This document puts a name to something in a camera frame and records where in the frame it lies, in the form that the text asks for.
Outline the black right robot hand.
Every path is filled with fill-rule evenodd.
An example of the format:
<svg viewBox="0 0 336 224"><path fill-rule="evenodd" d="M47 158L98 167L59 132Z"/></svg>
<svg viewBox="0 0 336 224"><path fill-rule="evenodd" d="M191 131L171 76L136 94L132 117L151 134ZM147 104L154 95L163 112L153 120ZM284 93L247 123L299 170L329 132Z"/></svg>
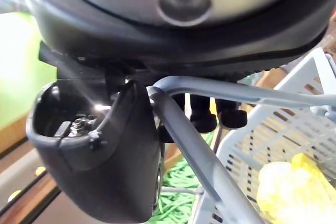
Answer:
<svg viewBox="0 0 336 224"><path fill-rule="evenodd" d="M263 220L201 137L247 124L240 103L320 107L335 95L240 84L291 62L325 35L335 0L25 0L57 80L26 123L59 188L107 223L144 223L175 142L219 213Z"/></svg>

